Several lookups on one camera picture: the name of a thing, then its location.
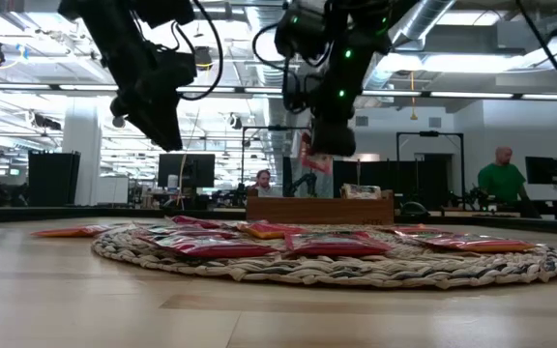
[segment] computer monitor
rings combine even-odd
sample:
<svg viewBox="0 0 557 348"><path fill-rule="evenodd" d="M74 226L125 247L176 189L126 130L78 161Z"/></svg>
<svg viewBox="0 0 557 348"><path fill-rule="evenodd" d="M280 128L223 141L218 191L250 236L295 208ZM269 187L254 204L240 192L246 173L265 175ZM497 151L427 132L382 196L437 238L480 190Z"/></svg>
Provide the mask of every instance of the computer monitor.
<svg viewBox="0 0 557 348"><path fill-rule="evenodd" d="M180 176L183 154L163 154L159 158L159 187L166 188L169 175ZM214 187L215 155L186 155L182 186Z"/></svg>
<svg viewBox="0 0 557 348"><path fill-rule="evenodd" d="M557 185L557 159L526 157L528 184Z"/></svg>

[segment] ceiling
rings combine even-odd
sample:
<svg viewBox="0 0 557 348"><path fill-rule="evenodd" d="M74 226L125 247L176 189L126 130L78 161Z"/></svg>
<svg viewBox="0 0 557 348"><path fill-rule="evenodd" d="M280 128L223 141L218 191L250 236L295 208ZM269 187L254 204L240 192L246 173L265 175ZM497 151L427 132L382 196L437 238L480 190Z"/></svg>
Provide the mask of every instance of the ceiling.
<svg viewBox="0 0 557 348"><path fill-rule="evenodd" d="M8 4L4 8L12 11L0 11L0 43L6 55L6 62L0 68L0 83L113 85L108 70L99 63L100 53L82 20L70 22L57 14L58 2L0 0L0 6L2 3ZM280 18L282 1L229 1L229 11L225 10L225 2L205 3L215 19L224 49L220 86L279 87L280 72L261 65L253 57L250 42L262 26ZM540 28L547 30L557 23L557 0L527 3ZM146 39L168 47L176 45L168 24L154 30L145 23L141 26ZM197 20L183 30L195 46L209 46L211 54L217 57L217 45L207 22ZM398 47L393 55L372 62L371 76L386 75L387 80L379 87L384 89L557 93L557 75L526 30L514 1L459 0L427 34L422 49ZM180 42L181 50L187 51L181 38ZM550 43L550 48L557 53L557 39ZM274 49L271 34L262 36L258 51L269 60L281 58ZM296 60L292 69L306 71L309 67ZM216 73L215 64L199 72L193 85L211 84ZM109 88L105 88L105 96L95 97L102 105L108 105L109 95L113 94ZM12 158L12 161L26 162L16 152L27 149L59 149L62 132L49 130L48 136L41 136L44 129L32 126L30 121L32 115L40 114L65 127L66 104L74 96L88 97L72 91L31 93L1 89L0 134L4 135L0 135L0 152L14 155L0 156L0 161ZM402 107L412 100L386 98L374 102L375 106ZM418 103L419 106L445 106L448 110L463 105L463 101L435 99ZM115 128L108 112L102 114L103 171L152 178L161 149L132 125ZM190 143L189 151L214 152L220 158L217 176L226 186L237 183L242 166L239 157L242 131L229 126L230 118L239 117L244 126L293 125L293 118L286 118L286 114L280 100L235 95L182 101L178 107L184 142ZM254 130L249 130L247 137L253 133ZM270 168L278 174L276 180L280 183L282 161L278 159L290 151L289 132L259 132L247 149L247 178L259 169Z"/></svg>

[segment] man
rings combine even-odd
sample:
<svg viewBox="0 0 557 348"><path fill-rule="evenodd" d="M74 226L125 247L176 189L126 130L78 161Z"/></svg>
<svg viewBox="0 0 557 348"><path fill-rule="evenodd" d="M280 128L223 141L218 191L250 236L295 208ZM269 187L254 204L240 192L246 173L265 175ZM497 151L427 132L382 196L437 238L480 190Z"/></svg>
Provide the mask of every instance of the man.
<svg viewBox="0 0 557 348"><path fill-rule="evenodd" d="M267 169L257 172L257 183L250 188L256 189L257 192L259 192L259 197L280 197L280 195L274 192L272 187L270 187L270 171Z"/></svg>
<svg viewBox="0 0 557 348"><path fill-rule="evenodd" d="M495 151L495 162L481 169L479 173L479 188L497 200L507 204L517 202L517 196L527 199L528 195L523 187L526 179L519 169L511 164L513 150L499 147Z"/></svg>

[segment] round rug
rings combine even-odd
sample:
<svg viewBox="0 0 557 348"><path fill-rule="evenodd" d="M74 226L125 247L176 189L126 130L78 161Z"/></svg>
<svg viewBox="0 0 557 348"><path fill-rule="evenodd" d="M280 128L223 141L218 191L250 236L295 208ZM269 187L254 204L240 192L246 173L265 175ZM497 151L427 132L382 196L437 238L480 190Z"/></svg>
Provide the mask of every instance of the round rug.
<svg viewBox="0 0 557 348"><path fill-rule="evenodd" d="M230 276L242 281L275 281L312 285L360 285L379 288L456 286L548 282L557 276L557 249L538 245L528 252L474 253L433 249L406 242L371 227L307 226L311 231L365 230L371 237L393 247L384 255L353 257L297 257L281 255L251 258L191 258L174 255L134 238L131 231L105 233L92 243L92 250L109 259L143 268L196 276ZM281 249L283 240L260 241Z"/></svg>

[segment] wooden floor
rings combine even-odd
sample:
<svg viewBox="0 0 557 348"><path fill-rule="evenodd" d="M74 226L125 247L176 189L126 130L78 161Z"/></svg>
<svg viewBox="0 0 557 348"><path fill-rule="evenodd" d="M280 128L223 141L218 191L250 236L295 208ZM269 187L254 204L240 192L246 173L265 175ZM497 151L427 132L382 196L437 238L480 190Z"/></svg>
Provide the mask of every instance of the wooden floor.
<svg viewBox="0 0 557 348"><path fill-rule="evenodd" d="M237 283L102 259L89 240L27 236L117 220L0 224L0 347L557 347L557 281L452 291ZM557 235L469 228L557 247Z"/></svg>

